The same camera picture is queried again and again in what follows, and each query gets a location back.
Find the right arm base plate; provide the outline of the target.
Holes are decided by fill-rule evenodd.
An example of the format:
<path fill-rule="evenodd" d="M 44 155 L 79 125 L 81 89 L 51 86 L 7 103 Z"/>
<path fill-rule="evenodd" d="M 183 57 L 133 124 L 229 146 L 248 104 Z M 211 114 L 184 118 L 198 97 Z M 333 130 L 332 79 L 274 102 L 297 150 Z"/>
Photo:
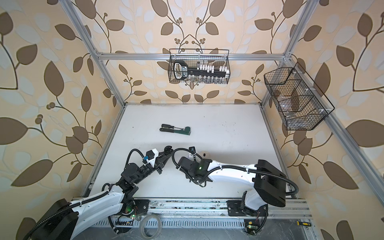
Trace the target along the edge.
<path fill-rule="evenodd" d="M 265 217 L 268 215 L 266 205 L 261 206 L 257 210 L 252 210 L 245 206 L 245 204 L 240 200 L 228 200 L 228 215 L 230 217 Z"/>

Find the black earbud charging case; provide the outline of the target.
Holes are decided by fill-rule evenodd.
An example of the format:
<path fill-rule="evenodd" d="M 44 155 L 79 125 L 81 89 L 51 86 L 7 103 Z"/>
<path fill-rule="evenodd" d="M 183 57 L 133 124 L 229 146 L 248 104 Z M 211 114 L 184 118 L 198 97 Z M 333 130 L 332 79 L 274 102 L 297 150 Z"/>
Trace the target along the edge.
<path fill-rule="evenodd" d="M 172 148 L 172 146 L 166 146 L 166 147 L 164 148 L 164 153 L 165 153 L 166 155 L 171 154 L 172 152 L 173 152 L 173 148 Z"/>

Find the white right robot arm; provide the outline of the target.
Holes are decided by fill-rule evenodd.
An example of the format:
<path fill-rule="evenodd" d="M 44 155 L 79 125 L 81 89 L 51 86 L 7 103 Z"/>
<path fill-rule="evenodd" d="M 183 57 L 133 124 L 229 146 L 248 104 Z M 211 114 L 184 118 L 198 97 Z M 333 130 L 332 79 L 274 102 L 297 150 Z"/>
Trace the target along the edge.
<path fill-rule="evenodd" d="M 176 169 L 201 188 L 208 182 L 234 182 L 250 186 L 242 197 L 242 208 L 258 210 L 263 206 L 284 208 L 286 197 L 299 193 L 298 185 L 266 160 L 255 165 L 230 165 L 204 159 L 192 148 L 177 148 L 171 155 Z"/>

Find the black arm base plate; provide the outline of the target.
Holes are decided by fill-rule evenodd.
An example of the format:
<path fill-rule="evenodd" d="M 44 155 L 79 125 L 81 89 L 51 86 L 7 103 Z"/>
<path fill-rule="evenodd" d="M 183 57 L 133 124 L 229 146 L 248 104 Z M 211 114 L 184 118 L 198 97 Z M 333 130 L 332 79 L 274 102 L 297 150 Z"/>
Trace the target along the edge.
<path fill-rule="evenodd" d="M 147 199 L 133 199 L 124 203 L 121 214 L 134 218 L 137 215 L 145 214 L 148 212 L 150 200 Z"/>

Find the cream earbud charging case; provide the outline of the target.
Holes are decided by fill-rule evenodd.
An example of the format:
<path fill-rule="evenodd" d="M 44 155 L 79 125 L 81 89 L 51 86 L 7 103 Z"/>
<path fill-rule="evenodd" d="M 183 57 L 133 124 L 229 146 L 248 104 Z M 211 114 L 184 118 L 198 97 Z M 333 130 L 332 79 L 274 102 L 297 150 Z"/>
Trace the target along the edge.
<path fill-rule="evenodd" d="M 200 152 L 200 155 L 204 158 L 204 159 L 208 159 L 210 157 L 210 153 L 207 152 L 207 151 L 201 151 Z"/>

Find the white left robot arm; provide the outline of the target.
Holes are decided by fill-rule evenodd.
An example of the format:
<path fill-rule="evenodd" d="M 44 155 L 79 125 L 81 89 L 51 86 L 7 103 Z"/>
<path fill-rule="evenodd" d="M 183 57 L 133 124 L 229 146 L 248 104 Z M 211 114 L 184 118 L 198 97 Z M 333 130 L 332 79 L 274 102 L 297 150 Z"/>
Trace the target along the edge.
<path fill-rule="evenodd" d="M 134 152 L 140 155 L 142 166 L 127 160 L 121 178 L 115 184 L 104 184 L 100 193 L 72 202 L 57 201 L 26 233 L 24 239 L 72 240 L 95 223 L 123 213 L 133 203 L 133 196 L 139 189 L 138 183 L 153 172 L 162 173 L 173 149 L 166 146 L 162 152 L 153 149 L 146 154 L 132 149 L 129 154 Z"/>

